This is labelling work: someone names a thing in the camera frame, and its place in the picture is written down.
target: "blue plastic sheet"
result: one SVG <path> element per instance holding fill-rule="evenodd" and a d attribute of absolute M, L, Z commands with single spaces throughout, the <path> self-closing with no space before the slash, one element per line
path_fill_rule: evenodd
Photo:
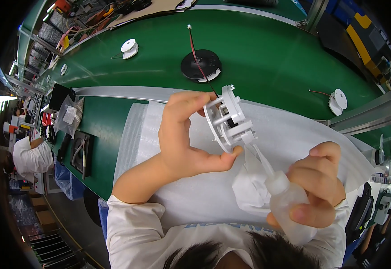
<path fill-rule="evenodd" d="M 55 182 L 68 199 L 74 201 L 84 196 L 85 185 L 80 182 L 70 171 L 61 165 L 53 155 L 55 163 Z"/>
<path fill-rule="evenodd" d="M 98 198 L 98 209 L 100 211 L 101 229 L 103 230 L 104 240 L 107 239 L 107 214 L 109 213 L 109 207 L 107 201 Z"/>

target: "hand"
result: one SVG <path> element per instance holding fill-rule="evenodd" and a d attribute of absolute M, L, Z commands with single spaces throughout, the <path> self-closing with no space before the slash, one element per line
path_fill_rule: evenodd
<path fill-rule="evenodd" d="M 337 178 L 340 146 L 324 142 L 312 148 L 309 156 L 289 167 L 289 181 L 302 186 L 310 204 L 298 204 L 289 212 L 289 217 L 300 224 L 316 228 L 330 226 L 335 219 L 334 207 L 346 198 L 345 188 Z M 266 218 L 273 227 L 280 227 L 270 212 Z"/>
<path fill-rule="evenodd" d="M 195 112 L 205 117 L 203 106 L 215 99 L 214 93 L 185 91 L 171 95 L 164 107 L 158 137 L 163 165 L 173 180 L 202 173 L 227 171 L 243 151 L 242 147 L 236 146 L 232 154 L 214 155 L 191 147 L 189 117 Z"/>

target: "red and black wire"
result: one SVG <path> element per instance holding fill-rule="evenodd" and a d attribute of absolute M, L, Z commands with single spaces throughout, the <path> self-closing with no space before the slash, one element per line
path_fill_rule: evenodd
<path fill-rule="evenodd" d="M 210 84 L 209 79 L 207 79 L 206 75 L 203 72 L 203 69 L 198 64 L 197 56 L 195 54 L 195 48 L 194 48 L 194 42 L 192 41 L 192 34 L 191 34 L 191 27 L 188 27 L 189 30 L 189 42 L 191 43 L 191 49 L 192 49 L 192 55 L 194 56 L 194 61 L 198 66 L 198 69 L 203 74 L 204 78 L 206 79 L 207 83 L 209 84 L 210 88 L 212 88 L 212 91 L 215 93 L 215 95 L 218 97 L 218 94 L 216 93 L 215 89 L 212 87 L 212 84 Z"/>

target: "white shirt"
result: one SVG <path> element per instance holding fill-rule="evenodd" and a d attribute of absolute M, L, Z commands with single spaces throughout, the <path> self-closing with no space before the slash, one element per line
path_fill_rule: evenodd
<path fill-rule="evenodd" d="M 25 137 L 13 146 L 13 163 L 23 178 L 34 182 L 34 173 L 45 173 L 53 167 L 53 156 L 46 143 L 31 148 L 30 138 Z"/>
<path fill-rule="evenodd" d="M 193 223 L 170 228 L 164 233 L 160 219 L 165 207 L 157 203 L 127 204 L 110 196 L 107 216 L 106 245 L 113 269 L 162 268 L 177 249 L 212 240 L 222 243 L 219 257 L 229 251 L 241 257 L 252 269 L 248 231 L 272 235 L 276 231 L 239 223 Z M 304 245 L 307 252 L 318 256 L 322 268 L 342 266 L 346 247 L 345 226 L 350 214 L 344 200 L 336 209 L 329 227 L 319 229 L 315 238 Z"/>

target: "tissue paper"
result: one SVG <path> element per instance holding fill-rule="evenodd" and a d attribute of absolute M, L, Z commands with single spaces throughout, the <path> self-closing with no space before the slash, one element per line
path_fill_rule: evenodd
<path fill-rule="evenodd" d="M 233 181 L 233 191 L 236 202 L 241 210 L 260 217 L 266 217 L 270 212 L 270 193 L 267 191 L 266 171 L 250 147 L 245 146 L 245 164 Z"/>

